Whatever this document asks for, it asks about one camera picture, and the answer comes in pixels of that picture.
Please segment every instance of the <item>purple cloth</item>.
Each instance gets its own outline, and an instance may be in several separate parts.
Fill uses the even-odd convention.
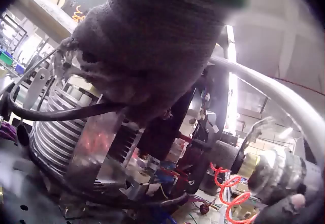
[[[14,126],[3,121],[0,128],[0,138],[16,141],[17,133]]]

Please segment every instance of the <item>metal plate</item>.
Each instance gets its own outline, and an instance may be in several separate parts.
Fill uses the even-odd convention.
[[[0,212],[6,224],[119,224],[121,211],[98,213],[98,218],[65,219],[49,197],[35,165],[21,156],[21,148],[0,139],[0,185],[3,204]]]

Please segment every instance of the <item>green wire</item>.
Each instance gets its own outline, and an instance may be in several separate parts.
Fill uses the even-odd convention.
[[[197,221],[195,220],[195,218],[191,215],[191,213],[189,213],[189,216],[192,217],[192,219],[195,222],[195,224],[198,224]]]

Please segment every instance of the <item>red wire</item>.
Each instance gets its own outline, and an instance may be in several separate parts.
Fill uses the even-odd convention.
[[[218,182],[218,179],[217,179],[218,174],[221,173],[221,172],[228,172],[228,170],[224,170],[222,167],[219,167],[217,169],[217,168],[215,168],[213,166],[212,163],[210,163],[210,167],[212,168],[212,170],[214,170],[216,172],[216,174],[215,174],[215,183],[216,183],[216,185],[221,188],[220,192],[219,192],[220,201],[228,206],[226,211],[225,211],[225,217],[226,217],[227,221],[231,222],[232,224],[249,224],[249,223],[251,223],[256,218],[256,215],[254,215],[253,217],[251,217],[249,219],[242,220],[242,221],[233,220],[229,216],[229,211],[231,210],[232,206],[238,205],[238,204],[241,204],[241,203],[245,202],[251,196],[250,192],[242,193],[241,195],[239,195],[235,199],[233,199],[233,201],[231,201],[231,202],[227,202],[227,201],[225,201],[223,199],[224,189],[225,188],[230,188],[230,187],[235,186],[236,184],[238,184],[240,182],[240,180],[241,180],[241,177],[240,176],[235,176],[235,177],[227,180],[226,182],[224,182],[224,184],[220,184]]]
[[[286,79],[282,79],[282,78],[279,78],[279,77],[270,77],[270,78],[273,78],[273,79],[275,79],[275,80],[279,80],[279,81],[283,81],[283,82],[289,82],[289,83],[291,83],[291,84],[293,84],[293,85],[296,85],[296,86],[299,86],[299,87],[302,87],[302,88],[308,89],[308,90],[310,90],[310,91],[313,91],[313,92],[315,92],[315,93],[318,93],[318,94],[320,94],[320,95],[325,96],[325,94],[323,94],[323,93],[321,93],[321,92],[319,92],[319,91],[317,91],[317,90],[315,90],[315,89],[312,89],[312,88],[306,87],[306,86],[304,86],[304,85],[301,85],[301,84],[299,84],[299,83],[291,82],[291,81],[288,81],[288,80],[286,80]]]

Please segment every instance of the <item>blue storage bin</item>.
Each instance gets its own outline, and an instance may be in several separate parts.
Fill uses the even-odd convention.
[[[15,71],[18,73],[18,74],[24,74],[25,73],[25,68],[20,65],[20,64],[17,64],[16,68],[15,68]]]

